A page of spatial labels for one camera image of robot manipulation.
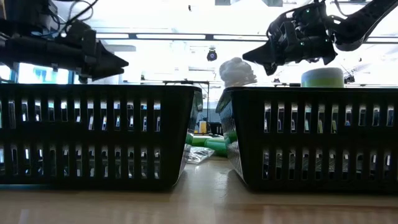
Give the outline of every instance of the plastic bag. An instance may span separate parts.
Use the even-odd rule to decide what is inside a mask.
[[[213,155],[214,150],[206,147],[191,147],[191,152],[189,153],[188,163],[199,164],[201,161],[209,158]]]

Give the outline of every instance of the ceiling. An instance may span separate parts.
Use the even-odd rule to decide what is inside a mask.
[[[308,0],[286,0],[283,7],[268,7],[262,0],[237,0],[230,6],[216,6],[224,0],[99,0],[93,17],[87,22],[98,32],[149,32],[191,34],[264,35],[270,22],[279,14]],[[67,18],[69,3],[57,3],[59,14]],[[86,5],[79,3],[72,15]],[[363,7],[360,4],[342,4],[344,13],[350,14]],[[336,6],[328,4],[328,14],[342,16]],[[396,37],[398,9],[392,11],[373,31],[373,37]],[[220,82],[219,66],[233,57],[261,46],[262,42],[181,41],[181,40],[104,40],[108,45],[134,46],[135,52],[117,55],[130,62],[124,80],[134,82],[144,75],[147,80],[210,80]],[[208,62],[206,55],[214,47],[218,60]],[[338,52],[336,60],[328,66],[341,67],[347,74],[355,74],[357,82],[398,84],[394,68],[398,58],[398,45],[364,44],[355,52]],[[269,83],[263,68],[250,63],[259,83]],[[276,72],[280,81],[300,82],[303,72],[322,67],[321,62],[291,63]]]

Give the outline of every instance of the green tube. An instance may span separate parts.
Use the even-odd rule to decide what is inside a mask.
[[[205,141],[211,139],[210,136],[193,136],[192,146],[205,147]]]
[[[226,146],[224,138],[211,138],[205,142],[205,147],[213,149],[216,156],[226,157]]]

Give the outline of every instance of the wooden table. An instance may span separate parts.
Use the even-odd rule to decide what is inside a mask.
[[[209,160],[169,193],[0,190],[0,223],[398,223],[397,197],[254,194],[238,178]]]

